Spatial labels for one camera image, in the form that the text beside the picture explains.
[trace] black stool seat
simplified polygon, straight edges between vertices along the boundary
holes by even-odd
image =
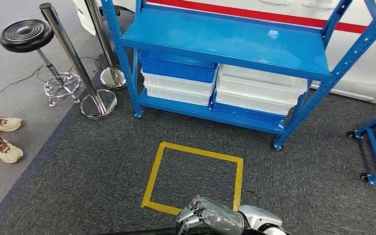
[[[8,51],[25,53],[42,48],[53,37],[54,32],[48,22],[29,19],[6,27],[0,35],[0,44]]]

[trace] stanchion base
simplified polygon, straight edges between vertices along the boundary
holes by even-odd
[[[118,102],[116,95],[109,90],[98,90],[97,93],[102,100],[104,107],[106,107],[106,112],[104,114],[99,112],[93,98],[89,94],[84,97],[80,105],[81,113],[84,114],[84,116],[95,120],[106,118],[112,114],[116,109],[116,104]]]
[[[105,70],[103,70],[103,72],[101,72],[101,75],[100,75],[101,84],[103,84],[104,86],[112,90],[119,90],[119,89],[125,88],[126,79],[124,78],[124,74],[122,71],[120,71],[119,74],[123,82],[120,84],[116,84],[116,82],[112,78],[112,73],[110,73],[110,68],[106,68]]]

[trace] blue shelf board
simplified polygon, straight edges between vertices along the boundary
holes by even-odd
[[[149,108],[160,109],[168,112],[188,115],[211,121],[222,122],[225,124],[240,126],[257,131],[263,131],[277,135],[284,134],[283,125],[281,123],[279,125],[273,125],[271,123],[249,121],[244,120],[242,118],[236,118],[224,114],[215,113],[210,110],[209,106],[201,106],[167,99],[149,97],[147,95],[146,88],[143,89],[141,95],[139,96],[139,104],[141,106]]]
[[[330,81],[320,30],[246,18],[145,7],[120,39],[124,46]]]

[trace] gray floor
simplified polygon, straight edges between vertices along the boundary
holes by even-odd
[[[73,1],[51,2],[78,54],[97,57],[101,53],[97,37],[82,28]],[[0,33],[5,26],[17,20],[42,19],[38,8],[40,3],[42,2],[35,0],[0,0]],[[67,71],[70,68],[71,63],[57,39],[54,38],[42,51],[59,71]],[[0,90],[11,82],[29,76],[42,63],[37,53],[12,53],[0,45]],[[91,59],[83,59],[83,64],[92,74],[95,69],[94,62]],[[50,74],[43,68],[40,77],[48,78]],[[33,77],[0,93],[0,116],[19,117],[24,120],[23,127],[15,133],[0,134],[24,151],[23,160],[17,164],[4,164],[0,161],[0,201],[73,104],[71,99],[65,99],[59,101],[56,107],[50,108],[42,90],[43,83]]]
[[[73,106],[0,204],[0,234],[101,234],[174,225],[174,216],[140,208],[162,141],[244,159],[241,202],[270,210],[292,234],[376,233],[375,172],[367,140],[345,132],[376,116],[376,105],[328,95],[285,143],[244,128],[144,109],[120,109],[97,122]],[[165,150],[151,201],[182,208],[197,193],[231,206],[235,166]]]

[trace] stanchion post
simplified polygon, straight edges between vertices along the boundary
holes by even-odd
[[[48,21],[55,36],[60,41],[61,46],[70,58],[78,75],[86,86],[89,93],[81,102],[81,112],[90,119],[102,119],[110,115],[116,108],[117,98],[115,94],[109,90],[96,90],[87,74],[83,63],[78,57],[70,38],[68,37],[63,25],[58,18],[58,14],[51,3],[43,3],[40,5],[41,13]]]
[[[90,13],[94,29],[97,37],[100,41],[103,53],[106,56],[106,61],[109,65],[100,75],[101,83],[110,89],[122,89],[126,87],[126,79],[122,71],[118,69],[116,61],[118,61],[116,54],[113,53],[110,46],[109,36],[104,26],[103,19],[100,14],[100,10],[95,0],[84,0],[87,6],[87,10]]]

